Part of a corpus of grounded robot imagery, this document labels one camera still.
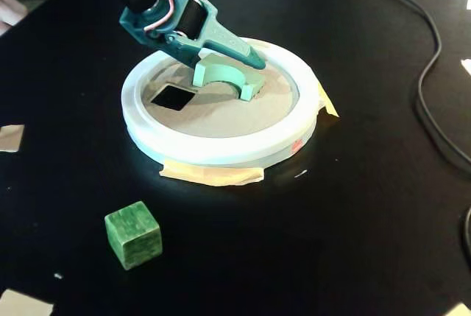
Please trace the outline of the teal gripper black servo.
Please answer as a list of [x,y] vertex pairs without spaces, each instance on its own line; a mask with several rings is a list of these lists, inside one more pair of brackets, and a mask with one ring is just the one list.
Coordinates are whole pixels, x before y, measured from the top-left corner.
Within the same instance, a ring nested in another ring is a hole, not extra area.
[[218,10],[208,0],[123,0],[120,25],[137,42],[156,48],[194,69],[203,44],[254,69],[264,69],[265,60],[244,40],[222,26]]

